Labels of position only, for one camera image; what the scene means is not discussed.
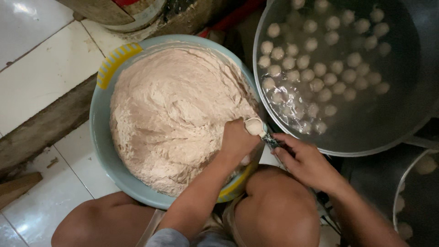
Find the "floor tile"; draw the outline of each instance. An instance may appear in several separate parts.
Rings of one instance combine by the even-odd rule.
[[[2,213],[30,247],[47,247],[64,217],[92,196],[54,147],[36,157],[26,172],[34,171],[43,180]]]
[[[89,121],[54,146],[95,199],[120,191],[96,158],[90,139]]]
[[[0,1],[0,70],[73,21],[72,14],[55,0]]]
[[[0,214],[0,243],[2,246],[8,247],[27,247],[3,214]]]
[[[72,22],[0,73],[0,132],[7,134],[89,76],[103,55]]]
[[[155,21],[151,26],[133,33],[116,33],[91,20],[85,19],[81,22],[105,56],[121,45],[148,38],[158,29],[160,23],[160,21]]]

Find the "white tile wall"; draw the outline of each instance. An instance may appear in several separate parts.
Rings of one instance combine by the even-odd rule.
[[[71,22],[72,14],[55,0],[0,1],[0,70]]]
[[[87,187],[93,198],[96,199],[120,191],[96,158],[90,139],[89,121],[62,138],[54,146]]]
[[[92,74],[103,55],[72,22],[0,73],[0,132],[7,134]]]

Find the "raw meatball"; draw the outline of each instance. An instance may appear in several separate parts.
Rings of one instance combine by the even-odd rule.
[[[316,118],[317,113],[319,113],[319,105],[317,103],[311,103],[308,107],[308,116]]]
[[[356,71],[357,71],[357,75],[359,76],[365,76],[369,73],[370,71],[370,65],[368,63],[362,62],[360,63],[360,65],[358,65]]]
[[[378,8],[374,8],[371,12],[371,19],[373,22],[378,23],[384,19],[384,11]]]
[[[273,23],[268,27],[267,35],[276,38],[281,33],[281,27],[277,23]]]
[[[358,52],[352,53],[348,56],[348,66],[355,68],[360,65],[362,61],[361,55]]]
[[[353,88],[348,88],[345,90],[345,92],[343,93],[343,96],[345,97],[346,101],[352,101],[355,99],[356,97],[356,91]]]
[[[352,83],[355,81],[356,72],[353,69],[347,69],[342,73],[342,79],[346,83]]]
[[[355,21],[355,13],[351,10],[345,10],[342,15],[343,25],[349,26],[354,21]]]
[[[282,50],[282,47],[276,47],[271,51],[271,58],[279,61],[284,58],[284,50]]]
[[[299,48],[295,44],[288,44],[287,54],[294,57],[299,53]]]
[[[374,27],[374,35],[377,38],[379,38],[379,37],[386,35],[389,32],[389,30],[390,30],[390,28],[389,28],[389,25],[387,23],[385,23],[385,22],[378,23]]]
[[[261,44],[261,52],[264,55],[269,55],[271,53],[271,50],[273,49],[273,42],[271,41],[264,41]]]
[[[370,36],[364,41],[364,48],[367,51],[370,51],[372,49],[375,49],[375,47],[378,44],[378,39],[375,36]]]
[[[303,31],[306,33],[313,33],[317,30],[317,22],[313,20],[307,20],[303,24]]]
[[[333,61],[331,64],[331,70],[335,74],[340,74],[343,71],[343,62],[340,60]]]
[[[391,50],[392,50],[392,46],[390,46],[390,44],[386,43],[386,42],[381,43],[378,46],[378,52],[383,57],[387,56],[390,53]]]
[[[292,69],[295,66],[295,59],[292,57],[286,57],[283,61],[282,61],[282,66],[285,69]]]
[[[329,2],[326,0],[316,0],[314,2],[314,9],[318,14],[323,14],[329,7]]]
[[[326,116],[333,116],[337,113],[337,107],[333,105],[325,106],[324,113]]]
[[[308,68],[310,59],[311,59],[311,57],[309,55],[304,55],[304,56],[300,57],[299,59],[297,59],[297,67],[299,69]]]
[[[319,92],[320,90],[323,89],[324,86],[325,84],[323,83],[323,81],[318,78],[315,78],[309,83],[309,87],[313,92]]]
[[[404,198],[401,195],[398,195],[395,203],[395,212],[396,213],[401,212],[405,206],[406,206],[406,202],[404,201]]]
[[[323,77],[323,81],[327,86],[334,85],[337,82],[337,76],[333,73],[328,73]]]
[[[331,93],[331,90],[329,90],[329,88],[322,89],[322,91],[319,92],[319,95],[317,97],[317,99],[320,102],[326,102],[326,101],[330,100],[331,98],[332,98],[332,93]]]
[[[413,229],[411,228],[411,226],[405,222],[400,222],[398,223],[398,225],[396,226],[396,228],[398,229],[398,234],[399,236],[404,240],[408,240],[411,237],[413,237]]]
[[[370,27],[371,27],[371,23],[367,19],[364,19],[364,18],[361,18],[360,20],[358,20],[355,23],[355,31],[358,34],[362,34],[362,33],[367,32]]]
[[[276,105],[280,105],[280,104],[284,103],[284,98],[282,97],[282,93],[281,92],[273,92],[273,94],[271,95],[271,101]]]
[[[300,79],[300,72],[298,70],[291,70],[287,72],[287,80],[296,82]]]
[[[381,82],[381,74],[378,72],[370,72],[366,79],[371,85],[378,85]]]
[[[337,16],[331,16],[326,20],[326,28],[335,30],[340,27],[340,19]]]
[[[415,170],[421,175],[432,173],[437,167],[436,161],[428,155],[422,157],[414,166]]]
[[[314,79],[314,71],[312,69],[305,69],[300,73],[300,80],[302,82],[309,82]]]
[[[274,89],[274,88],[276,88],[276,83],[274,82],[274,80],[271,77],[267,77],[264,79],[264,81],[262,81],[262,87],[265,90]]]
[[[317,49],[317,39],[316,38],[309,38],[305,41],[305,50],[307,52],[312,52],[315,51]]]
[[[316,64],[314,65],[314,74],[315,74],[317,77],[321,77],[321,76],[323,76],[324,74],[326,74],[326,65],[323,64],[323,63],[321,63],[321,62],[316,63]]]
[[[281,75],[282,69],[279,65],[272,65],[268,67],[267,71],[271,77],[278,77]]]
[[[330,31],[325,34],[325,41],[328,45],[335,45],[338,43],[340,36],[336,31]]]
[[[271,65],[271,60],[269,56],[262,56],[259,58],[259,67],[262,69],[268,68]]]
[[[389,91],[390,85],[387,82],[381,82],[375,86],[375,92],[377,94],[385,94]]]
[[[325,133],[327,129],[328,127],[324,122],[318,122],[316,125],[314,125],[314,130],[319,134]]]
[[[358,77],[355,80],[354,86],[357,90],[364,90],[369,86],[369,83],[367,82],[367,80],[364,77]]]
[[[303,8],[303,6],[305,6],[305,0],[292,0],[291,1],[291,6],[295,9],[301,9]]]
[[[346,85],[343,82],[337,82],[332,86],[333,94],[343,94],[346,89]]]

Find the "tile grout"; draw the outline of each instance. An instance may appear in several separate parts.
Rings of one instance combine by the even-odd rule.
[[[85,189],[88,191],[88,193],[91,195],[91,197],[93,199],[94,196],[91,194],[90,190],[87,188],[87,186],[85,186],[85,184],[82,182],[82,180],[79,178],[79,176],[76,174],[76,172],[72,169],[72,167],[70,166],[70,164],[67,162],[67,160],[64,158],[64,156],[58,151],[58,149],[56,148],[55,144],[53,145],[53,147],[55,148],[55,150],[59,153],[59,155],[61,156],[61,158],[65,161],[65,163],[68,165],[68,167],[73,171],[73,173],[75,174],[75,176],[79,179],[79,181],[81,182],[81,184],[85,187]]]
[[[30,247],[28,245],[28,243],[25,241],[25,239],[23,238],[23,236],[17,231],[17,229],[15,228],[15,226],[12,225],[12,223],[8,220],[8,218],[3,214],[2,211],[0,211],[0,214],[6,219],[6,221],[8,222],[8,224],[11,226],[11,228],[14,230],[14,232],[20,237],[20,239],[26,244],[27,247]]]

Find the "metal pot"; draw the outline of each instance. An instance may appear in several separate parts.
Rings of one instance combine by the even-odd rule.
[[[290,128],[271,109],[259,79],[265,73],[257,65],[260,44],[266,39],[267,27],[285,22],[290,0],[275,0],[260,19],[253,46],[253,70],[262,102],[280,129],[299,139],[316,144],[322,153],[357,157],[385,151],[402,142],[419,144],[413,138],[439,106],[439,14],[437,1],[430,0],[330,0],[339,8],[348,8],[367,18],[375,3],[386,14],[391,32],[385,40],[392,44],[393,63],[378,61],[377,66],[398,71],[391,82],[394,91],[343,114],[323,135],[305,135]]]
[[[407,242],[412,247],[438,246],[439,241],[439,171],[419,175],[411,171],[429,151],[401,144],[388,151],[367,157],[345,158],[342,174],[370,203],[393,222],[412,226],[414,235]],[[405,199],[402,212],[396,201]]]

